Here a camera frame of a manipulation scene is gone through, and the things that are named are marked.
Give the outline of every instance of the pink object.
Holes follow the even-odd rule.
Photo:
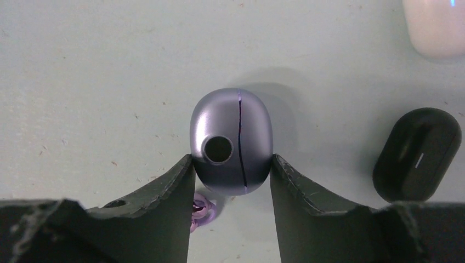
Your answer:
[[[205,196],[194,193],[194,203],[190,232],[213,221],[216,217],[216,205],[210,202]]]
[[[410,41],[422,55],[465,55],[464,0],[403,0]]]

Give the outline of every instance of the small purple toy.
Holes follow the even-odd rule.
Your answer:
[[[192,233],[197,227],[213,221],[216,211],[217,207],[214,203],[210,202],[205,196],[194,193],[190,232]]]

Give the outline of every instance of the white rounded object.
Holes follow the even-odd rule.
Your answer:
[[[422,55],[465,54],[465,0],[403,0],[410,40]]]

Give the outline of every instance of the white line marking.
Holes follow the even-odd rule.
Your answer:
[[[418,168],[418,165],[420,164],[421,159],[423,159],[423,156],[424,156],[424,153],[422,153],[422,155],[420,155],[420,159],[418,159],[418,162],[417,162],[417,164],[415,165],[415,169]]]

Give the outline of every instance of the round hole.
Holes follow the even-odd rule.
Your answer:
[[[110,202],[104,206],[104,208],[113,208],[113,207],[120,207],[122,205],[125,205],[126,201],[124,200],[115,200],[113,202]]]
[[[233,153],[231,142],[225,137],[216,136],[207,141],[205,155],[214,163],[226,162]]]

